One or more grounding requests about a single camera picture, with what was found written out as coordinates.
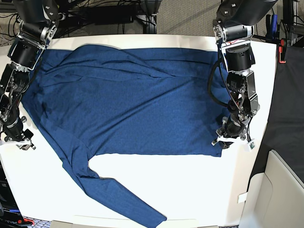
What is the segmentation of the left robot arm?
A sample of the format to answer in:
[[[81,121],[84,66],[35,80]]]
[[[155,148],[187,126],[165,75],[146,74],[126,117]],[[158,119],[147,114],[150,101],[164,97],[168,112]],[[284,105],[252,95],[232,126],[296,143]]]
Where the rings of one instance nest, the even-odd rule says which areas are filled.
[[[251,70],[256,61],[250,39],[254,36],[255,25],[275,4],[275,0],[224,0],[217,10],[212,24],[218,52],[208,79],[208,94],[215,103],[228,109],[229,116],[223,117],[212,145],[219,144],[227,149],[241,142],[248,143],[250,149],[255,147],[249,127],[260,105]],[[218,100],[211,91],[214,73],[222,67],[228,73],[221,78],[230,97],[227,103]]]

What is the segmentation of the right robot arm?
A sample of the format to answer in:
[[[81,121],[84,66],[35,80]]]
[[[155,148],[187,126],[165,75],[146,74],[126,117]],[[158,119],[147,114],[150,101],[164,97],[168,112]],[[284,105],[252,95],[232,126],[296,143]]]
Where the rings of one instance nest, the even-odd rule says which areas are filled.
[[[21,22],[8,52],[11,62],[0,79],[0,132],[6,135],[0,143],[28,150],[36,147],[31,141],[33,133],[23,129],[27,119],[20,116],[19,104],[36,77],[37,63],[42,60],[61,16],[54,0],[15,0],[13,4]]]

